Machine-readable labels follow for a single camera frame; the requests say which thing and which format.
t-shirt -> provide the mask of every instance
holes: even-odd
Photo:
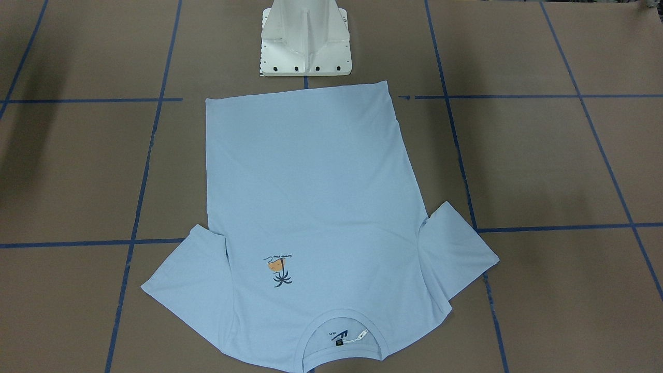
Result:
[[[428,217],[386,82],[206,106],[209,230],[143,289],[224,354],[382,360],[497,263],[450,204]]]

white metal bracket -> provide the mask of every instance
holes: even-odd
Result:
[[[335,0],[274,0],[263,11],[261,76],[348,75],[347,12]]]

palm tree logo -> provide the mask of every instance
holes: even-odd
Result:
[[[274,287],[279,287],[284,283],[292,283],[288,276],[288,271],[285,270],[286,260],[284,258],[274,258],[273,256],[265,258],[267,260],[267,267],[274,271],[273,280],[278,282],[278,285]]]

white mounting plate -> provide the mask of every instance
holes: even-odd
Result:
[[[263,11],[263,28],[270,10],[267,8]],[[347,11],[341,8],[338,10],[347,28]],[[313,55],[311,66],[306,70],[306,56],[285,50],[281,42],[263,40],[260,58],[260,76],[338,76],[348,75],[352,71],[349,42],[327,43]]]

shirt logo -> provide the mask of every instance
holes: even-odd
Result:
[[[292,281],[290,280],[290,276],[288,276],[288,271],[285,270],[286,266],[285,258],[290,258],[290,257],[292,257],[292,255],[275,255],[264,259],[267,260],[267,267],[269,267],[269,269],[271,269],[274,272],[273,280],[278,283],[274,287],[279,287],[284,283],[292,283]]]

